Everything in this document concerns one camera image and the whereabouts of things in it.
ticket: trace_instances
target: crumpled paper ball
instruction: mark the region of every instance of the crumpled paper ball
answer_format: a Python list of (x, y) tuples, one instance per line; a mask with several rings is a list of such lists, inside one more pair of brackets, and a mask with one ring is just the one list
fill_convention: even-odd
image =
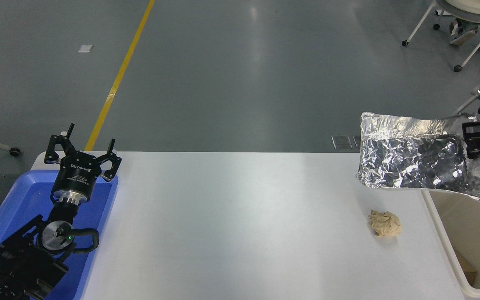
[(399, 218), (389, 211), (378, 212), (372, 209), (369, 223), (379, 237), (395, 237), (402, 230)]

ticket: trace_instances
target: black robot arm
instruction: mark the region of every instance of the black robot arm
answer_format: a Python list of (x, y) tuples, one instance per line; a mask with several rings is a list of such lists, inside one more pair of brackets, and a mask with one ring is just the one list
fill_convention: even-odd
[[(99, 157), (75, 150), (69, 140), (73, 128), (71, 124), (64, 135), (52, 135), (45, 154), (45, 163), (60, 165), (47, 220), (36, 216), (0, 244), (0, 300), (43, 300), (68, 272), (63, 264), (66, 258), (89, 253), (99, 245), (95, 228), (76, 229), (73, 221), (79, 206), (90, 200), (97, 177), (112, 180), (122, 159), (114, 153), (114, 139)], [(57, 145), (64, 150), (61, 159), (55, 152)], [(112, 167), (101, 170), (107, 161)], [(79, 235), (90, 235), (92, 244), (77, 248), (74, 237)]]

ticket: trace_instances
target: yellow floor line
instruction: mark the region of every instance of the yellow floor line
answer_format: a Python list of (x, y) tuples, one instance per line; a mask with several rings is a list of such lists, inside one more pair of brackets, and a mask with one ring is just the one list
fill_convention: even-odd
[(103, 108), (101, 109), (101, 112), (99, 113), (99, 117), (97, 118), (97, 121), (95, 122), (94, 129), (92, 130), (92, 133), (90, 134), (90, 138), (88, 138), (88, 142), (86, 143), (86, 147), (84, 148), (85, 151), (91, 151), (92, 148), (95, 145), (95, 141), (97, 140), (97, 136), (99, 135), (99, 131), (101, 131), (101, 127), (103, 126), (103, 122), (105, 121), (105, 118), (107, 117), (108, 110), (110, 110), (110, 105), (112, 104), (112, 101), (114, 101), (114, 96), (116, 95), (116, 92), (118, 91), (118, 87), (120, 82), (123, 79), (123, 75), (125, 74), (125, 70), (127, 70), (127, 66), (129, 62), (131, 61), (131, 57), (133, 56), (134, 48), (137, 46), (138, 40), (140, 35), (142, 34), (143, 27), (145, 26), (145, 22), (147, 21), (149, 17), (149, 13), (151, 12), (151, 8), (153, 8), (154, 0), (149, 0), (149, 4), (147, 5), (147, 8), (145, 9), (145, 13), (143, 14), (142, 20), (140, 21), (140, 24), (138, 25), (137, 32), (134, 34), (133, 41), (131, 42), (131, 46), (129, 46), (129, 50), (127, 50), (127, 54), (125, 55), (125, 59), (123, 59), (122, 66), (119, 68), (118, 75), (116, 76), (116, 79), (114, 79), (114, 83), (112, 84), (112, 87), (110, 88), (110, 92), (108, 93), (107, 100), (105, 100), (105, 103), (103, 105)]

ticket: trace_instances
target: blue tray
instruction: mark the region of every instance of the blue tray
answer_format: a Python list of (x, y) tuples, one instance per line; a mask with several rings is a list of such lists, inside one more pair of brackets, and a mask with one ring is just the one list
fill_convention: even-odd
[[(21, 175), (8, 192), (0, 207), (0, 243), (37, 215), (46, 220), (53, 203), (49, 198), (58, 171), (35, 170)], [(98, 178), (89, 202), (83, 203), (74, 221), (75, 228), (96, 228), (101, 232), (112, 207), (118, 186), (117, 176), (111, 182)], [(75, 237), (78, 248), (88, 247), (91, 237)], [(95, 251), (72, 254), (64, 264), (68, 273), (55, 286), (46, 300), (77, 300), (82, 295), (90, 272)]]

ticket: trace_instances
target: white table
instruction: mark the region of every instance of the white table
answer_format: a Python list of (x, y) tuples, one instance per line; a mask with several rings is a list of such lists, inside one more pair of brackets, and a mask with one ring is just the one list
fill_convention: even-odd
[(464, 299), (421, 193), (362, 186), (356, 153), (118, 155), (83, 300)]

